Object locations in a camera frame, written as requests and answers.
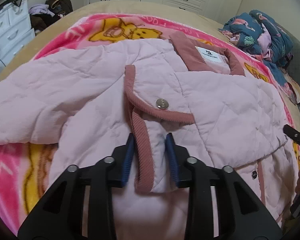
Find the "white drawer chest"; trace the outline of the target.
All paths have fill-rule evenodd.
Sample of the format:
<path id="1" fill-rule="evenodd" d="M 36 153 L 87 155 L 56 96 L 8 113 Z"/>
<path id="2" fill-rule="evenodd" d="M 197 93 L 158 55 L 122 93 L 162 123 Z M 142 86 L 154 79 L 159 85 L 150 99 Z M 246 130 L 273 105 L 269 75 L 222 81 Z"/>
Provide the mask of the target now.
<path id="1" fill-rule="evenodd" d="M 27 0 L 5 5 L 0 10 L 0 67 L 8 65 L 34 38 Z"/>

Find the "purple clothes pile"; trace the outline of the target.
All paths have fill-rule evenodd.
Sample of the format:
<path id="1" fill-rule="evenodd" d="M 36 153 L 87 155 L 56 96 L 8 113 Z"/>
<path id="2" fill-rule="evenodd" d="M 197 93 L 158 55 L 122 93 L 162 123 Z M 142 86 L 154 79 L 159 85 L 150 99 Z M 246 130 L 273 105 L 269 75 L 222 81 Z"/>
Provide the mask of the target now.
<path id="1" fill-rule="evenodd" d="M 49 5 L 48 4 L 33 5 L 29 9 L 29 14 L 30 15 L 46 14 L 46 15 L 50 15 L 51 17 L 55 16 L 55 14 L 52 11 L 49 10 Z"/>

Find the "pink quilted jacket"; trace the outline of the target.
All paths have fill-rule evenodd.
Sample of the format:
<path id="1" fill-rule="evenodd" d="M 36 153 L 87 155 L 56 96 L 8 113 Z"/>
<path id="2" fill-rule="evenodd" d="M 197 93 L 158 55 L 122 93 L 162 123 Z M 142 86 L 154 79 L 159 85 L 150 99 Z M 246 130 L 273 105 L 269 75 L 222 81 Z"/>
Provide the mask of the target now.
<path id="1" fill-rule="evenodd" d="M 207 166 L 231 166 L 281 225 L 298 176 L 277 89 L 231 50 L 175 32 L 66 49 L 18 67 L 0 82 L 0 146 L 57 144 L 52 184 L 135 135 L 124 189 L 113 191 L 119 239 L 182 239 L 189 192 L 173 183 L 171 133 Z"/>

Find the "blue floral quilt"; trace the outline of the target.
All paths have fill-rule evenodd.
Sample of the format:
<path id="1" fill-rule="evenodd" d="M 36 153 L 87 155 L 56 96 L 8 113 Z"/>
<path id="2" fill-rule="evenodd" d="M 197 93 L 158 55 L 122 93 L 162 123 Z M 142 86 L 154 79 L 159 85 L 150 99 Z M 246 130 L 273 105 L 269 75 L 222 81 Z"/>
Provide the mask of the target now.
<path id="1" fill-rule="evenodd" d="M 231 18 L 218 30 L 234 46 L 266 65 L 290 101 L 300 103 L 300 87 L 286 72 L 293 59 L 293 41 L 272 17 L 252 10 Z"/>

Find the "dark bag pile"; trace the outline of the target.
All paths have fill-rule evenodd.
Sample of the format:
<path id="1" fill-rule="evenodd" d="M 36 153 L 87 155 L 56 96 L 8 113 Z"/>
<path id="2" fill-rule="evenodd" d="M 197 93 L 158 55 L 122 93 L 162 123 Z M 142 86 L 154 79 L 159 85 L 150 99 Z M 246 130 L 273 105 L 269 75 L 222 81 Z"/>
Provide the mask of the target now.
<path id="1" fill-rule="evenodd" d="M 64 16 L 73 12 L 70 0 L 46 0 L 45 4 L 49 5 L 49 10 L 52 11 L 55 16 L 51 17 L 46 14 L 30 15 L 31 25 L 34 31 L 43 31 Z"/>

